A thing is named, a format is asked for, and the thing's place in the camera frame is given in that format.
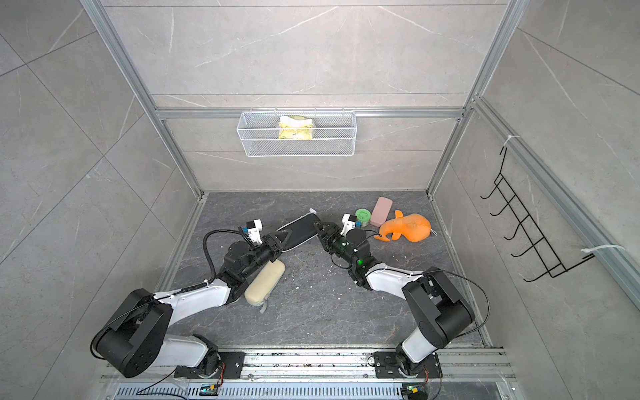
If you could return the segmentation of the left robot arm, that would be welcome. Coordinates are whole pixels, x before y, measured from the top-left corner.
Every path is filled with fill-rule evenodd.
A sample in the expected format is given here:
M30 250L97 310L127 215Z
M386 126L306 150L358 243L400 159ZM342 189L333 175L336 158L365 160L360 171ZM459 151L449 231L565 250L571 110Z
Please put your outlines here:
M285 229L263 236L259 245L245 240L233 243L223 266L201 283L162 293L132 291L93 337L91 354L126 378L153 367L187 368L203 378L213 376L221 363L218 346L201 334L170 335L168 328L206 309L237 301L249 286L248 278L276 261L290 236Z

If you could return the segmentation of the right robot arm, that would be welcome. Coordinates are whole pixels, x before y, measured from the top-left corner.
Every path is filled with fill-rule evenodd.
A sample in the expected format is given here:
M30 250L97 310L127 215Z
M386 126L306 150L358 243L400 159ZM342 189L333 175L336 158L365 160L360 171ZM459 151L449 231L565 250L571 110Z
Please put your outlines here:
M325 252L348 264L348 275L356 285L407 302L416 328L396 347L401 374L419 374L428 358L476 323L470 304L450 280L462 275L440 268L417 272L390 267L371 255L363 230L342 234L338 225L324 222L316 222L314 228Z

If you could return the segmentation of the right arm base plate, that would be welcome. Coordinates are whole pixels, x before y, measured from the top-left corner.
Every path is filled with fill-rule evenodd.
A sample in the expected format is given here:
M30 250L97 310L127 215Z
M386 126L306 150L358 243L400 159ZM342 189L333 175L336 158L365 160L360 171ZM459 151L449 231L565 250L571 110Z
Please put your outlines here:
M419 363L396 352L375 352L368 358L376 378L441 378L438 355L432 353Z

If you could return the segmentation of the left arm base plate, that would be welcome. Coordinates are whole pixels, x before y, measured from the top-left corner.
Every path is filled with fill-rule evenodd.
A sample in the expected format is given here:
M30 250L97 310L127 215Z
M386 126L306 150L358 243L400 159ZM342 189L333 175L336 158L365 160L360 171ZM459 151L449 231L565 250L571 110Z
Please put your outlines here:
M173 376L175 378L190 379L209 379L219 378L220 376L223 376L223 379L240 378L245 357L245 352L217 353L217 358L212 358L208 366L204 367L201 365L195 368L178 367Z

